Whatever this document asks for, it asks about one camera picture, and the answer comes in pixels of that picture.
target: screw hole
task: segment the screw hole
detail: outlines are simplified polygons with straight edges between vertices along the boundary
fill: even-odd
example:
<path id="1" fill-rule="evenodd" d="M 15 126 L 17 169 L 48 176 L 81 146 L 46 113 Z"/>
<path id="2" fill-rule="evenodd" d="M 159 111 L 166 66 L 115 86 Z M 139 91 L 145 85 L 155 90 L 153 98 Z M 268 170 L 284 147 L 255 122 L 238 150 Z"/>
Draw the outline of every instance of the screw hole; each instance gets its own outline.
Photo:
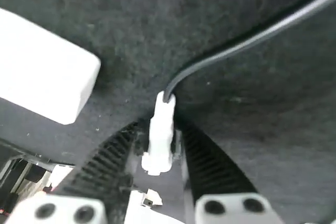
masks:
<path id="1" fill-rule="evenodd" d="M 52 203 L 40 206 L 36 212 L 35 216 L 37 219 L 47 219 L 55 212 L 56 206 Z"/>
<path id="2" fill-rule="evenodd" d="M 88 223 L 95 215 L 94 209 L 90 206 L 83 206 L 79 208 L 75 213 L 75 222 Z"/>
<path id="3" fill-rule="evenodd" d="M 205 211 L 209 214 L 221 215 L 225 213 L 225 208 L 222 203 L 210 200 L 205 204 Z"/>
<path id="4" fill-rule="evenodd" d="M 250 212 L 263 212 L 264 206 L 259 200 L 256 199 L 245 199 L 243 205 L 247 211 Z"/>

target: gray carpet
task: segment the gray carpet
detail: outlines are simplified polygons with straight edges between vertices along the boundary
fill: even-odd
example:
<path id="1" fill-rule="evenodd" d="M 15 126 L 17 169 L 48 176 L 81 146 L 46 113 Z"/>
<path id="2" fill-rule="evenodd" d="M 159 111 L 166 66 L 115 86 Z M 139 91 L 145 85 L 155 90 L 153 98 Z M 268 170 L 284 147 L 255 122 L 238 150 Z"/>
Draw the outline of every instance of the gray carpet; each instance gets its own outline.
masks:
<path id="1" fill-rule="evenodd" d="M 75 124 L 58 125 L 0 100 L 0 138 L 77 163 L 151 111 L 157 92 L 185 62 L 297 1 L 0 0 L 1 8 L 102 61 Z M 178 108 L 231 155 L 287 223 L 323 223 L 335 213 L 335 15 L 336 4 L 196 73 L 175 93 Z M 163 191 L 164 204 L 183 219 L 178 167 L 171 174 L 171 180 L 140 181 Z"/>

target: black ribbed strap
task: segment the black ribbed strap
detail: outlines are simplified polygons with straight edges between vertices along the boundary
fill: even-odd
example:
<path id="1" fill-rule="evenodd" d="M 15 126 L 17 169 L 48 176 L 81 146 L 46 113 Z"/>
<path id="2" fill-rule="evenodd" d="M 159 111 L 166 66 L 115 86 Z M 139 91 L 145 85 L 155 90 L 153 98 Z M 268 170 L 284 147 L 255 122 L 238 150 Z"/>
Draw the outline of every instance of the black ribbed strap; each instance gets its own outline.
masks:
<path id="1" fill-rule="evenodd" d="M 242 170 L 192 123 L 176 117 L 182 131 L 183 179 L 191 190 L 193 203 L 205 194 L 256 192 Z"/>
<path id="2" fill-rule="evenodd" d="M 109 223 L 123 223 L 133 174 L 143 153 L 142 130 L 132 123 L 103 142 L 52 192 L 101 200 Z"/>

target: wire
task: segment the wire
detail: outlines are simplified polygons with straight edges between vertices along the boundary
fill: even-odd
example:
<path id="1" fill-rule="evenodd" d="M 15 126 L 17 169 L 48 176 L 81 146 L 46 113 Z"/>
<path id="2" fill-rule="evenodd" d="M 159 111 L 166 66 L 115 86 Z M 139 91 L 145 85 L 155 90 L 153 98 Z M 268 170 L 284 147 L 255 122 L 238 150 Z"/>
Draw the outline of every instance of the wire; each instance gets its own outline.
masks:
<path id="1" fill-rule="evenodd" d="M 324 9 L 335 0 L 311 0 L 308 3 L 296 8 L 291 14 L 286 15 L 278 21 L 272 22 L 270 25 L 265 25 L 263 29 L 246 33 L 229 42 L 221 51 L 211 54 L 210 56 L 202 57 L 198 61 L 189 62 L 182 68 L 168 83 L 164 90 L 163 102 L 168 103 L 174 88 L 186 77 L 195 73 L 196 71 L 215 64 L 221 60 L 230 58 L 239 52 L 251 48 L 273 36 L 281 31 L 299 23 L 300 21 L 312 16 L 316 12 Z"/>

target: electrical connector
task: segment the electrical connector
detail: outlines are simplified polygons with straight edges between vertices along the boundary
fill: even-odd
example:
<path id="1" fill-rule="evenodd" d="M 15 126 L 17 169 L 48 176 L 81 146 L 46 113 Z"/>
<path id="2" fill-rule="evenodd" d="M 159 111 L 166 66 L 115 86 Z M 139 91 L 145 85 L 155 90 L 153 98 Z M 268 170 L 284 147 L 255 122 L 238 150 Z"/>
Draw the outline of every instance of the electrical connector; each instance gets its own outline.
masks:
<path id="1" fill-rule="evenodd" d="M 148 152 L 142 156 L 142 168 L 151 176 L 168 172 L 173 163 L 171 143 L 174 136 L 176 98 L 172 95 L 169 102 L 165 103 L 163 93 L 161 91 L 156 97 L 154 115 L 149 127 Z"/>

